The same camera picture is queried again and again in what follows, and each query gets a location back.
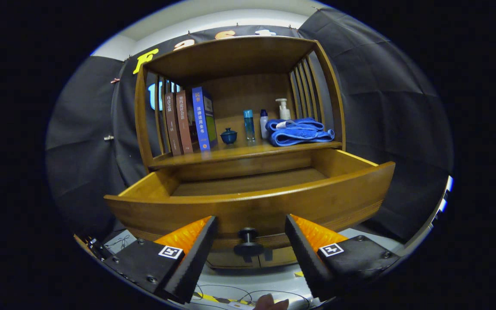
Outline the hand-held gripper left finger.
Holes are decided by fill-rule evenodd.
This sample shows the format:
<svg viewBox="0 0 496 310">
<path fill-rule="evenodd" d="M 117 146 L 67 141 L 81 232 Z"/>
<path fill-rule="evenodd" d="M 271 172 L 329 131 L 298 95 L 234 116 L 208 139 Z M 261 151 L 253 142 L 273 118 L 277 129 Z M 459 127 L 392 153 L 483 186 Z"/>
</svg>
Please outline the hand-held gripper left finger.
<svg viewBox="0 0 496 310">
<path fill-rule="evenodd" d="M 208 216 L 175 231 L 187 241 L 138 239 L 103 263 L 119 276 L 158 298 L 191 302 L 218 232 L 218 218 Z"/>
</svg>

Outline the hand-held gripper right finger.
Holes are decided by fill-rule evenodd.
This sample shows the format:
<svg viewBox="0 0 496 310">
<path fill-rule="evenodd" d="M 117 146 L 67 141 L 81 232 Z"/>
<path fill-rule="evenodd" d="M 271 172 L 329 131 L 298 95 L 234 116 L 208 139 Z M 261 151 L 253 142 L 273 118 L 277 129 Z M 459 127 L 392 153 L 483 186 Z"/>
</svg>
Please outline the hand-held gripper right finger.
<svg viewBox="0 0 496 310">
<path fill-rule="evenodd" d="M 401 259 L 364 235 L 346 238 L 293 214 L 285 233 L 311 294 L 321 301 L 360 290 Z"/>
</svg>

